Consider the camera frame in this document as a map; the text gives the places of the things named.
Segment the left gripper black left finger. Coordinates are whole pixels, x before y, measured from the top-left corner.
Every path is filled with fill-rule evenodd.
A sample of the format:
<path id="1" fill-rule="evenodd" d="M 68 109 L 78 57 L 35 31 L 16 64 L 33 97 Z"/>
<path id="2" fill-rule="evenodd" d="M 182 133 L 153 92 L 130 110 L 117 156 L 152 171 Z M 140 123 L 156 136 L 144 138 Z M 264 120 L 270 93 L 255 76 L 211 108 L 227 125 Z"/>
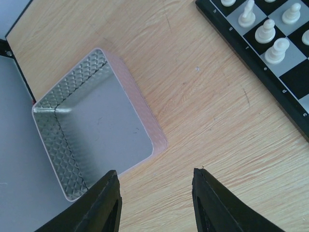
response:
<path id="1" fill-rule="evenodd" d="M 118 175 L 115 170 L 110 170 L 70 207 L 37 231 L 117 232 L 121 210 Z"/>

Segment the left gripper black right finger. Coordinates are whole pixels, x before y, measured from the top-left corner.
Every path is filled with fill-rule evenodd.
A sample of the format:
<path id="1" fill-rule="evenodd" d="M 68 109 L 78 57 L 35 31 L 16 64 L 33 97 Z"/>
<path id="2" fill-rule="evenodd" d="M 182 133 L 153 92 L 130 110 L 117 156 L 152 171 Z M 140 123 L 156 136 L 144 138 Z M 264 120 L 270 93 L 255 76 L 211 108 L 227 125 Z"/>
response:
<path id="1" fill-rule="evenodd" d="M 194 169 L 192 197 L 199 232 L 281 232 L 205 169 Z"/>

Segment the silver tin lid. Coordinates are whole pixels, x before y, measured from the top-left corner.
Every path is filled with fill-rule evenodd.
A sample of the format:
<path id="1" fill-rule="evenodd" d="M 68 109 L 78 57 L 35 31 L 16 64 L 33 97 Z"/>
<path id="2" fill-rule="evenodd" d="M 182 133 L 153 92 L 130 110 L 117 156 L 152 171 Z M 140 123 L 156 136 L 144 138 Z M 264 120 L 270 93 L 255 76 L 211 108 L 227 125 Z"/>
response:
<path id="1" fill-rule="evenodd" d="M 101 48 L 39 99 L 32 116 L 70 202 L 108 171 L 126 173 L 168 146 L 125 63 Z"/>

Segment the black silver chess board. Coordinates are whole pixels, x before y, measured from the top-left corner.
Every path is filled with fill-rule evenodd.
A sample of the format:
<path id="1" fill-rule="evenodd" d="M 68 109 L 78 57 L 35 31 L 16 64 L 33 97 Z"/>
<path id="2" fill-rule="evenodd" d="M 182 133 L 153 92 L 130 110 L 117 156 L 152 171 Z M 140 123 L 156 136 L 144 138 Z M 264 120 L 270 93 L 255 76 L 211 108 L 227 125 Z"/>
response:
<path id="1" fill-rule="evenodd" d="M 197 9 L 234 50 L 237 56 L 267 87 L 290 120 L 305 138 L 309 136 L 309 46 L 302 43 L 303 33 L 309 29 L 309 3 L 306 0 L 255 0 L 255 22 L 242 28 L 238 18 L 248 0 L 237 0 L 224 7 L 220 0 L 197 0 Z M 291 25 L 282 21 L 283 13 L 294 3 L 300 3 L 300 18 Z M 261 44 L 255 40 L 255 31 L 267 19 L 275 22 L 274 39 Z M 265 52 L 278 38 L 290 42 L 284 60 L 269 64 Z"/>

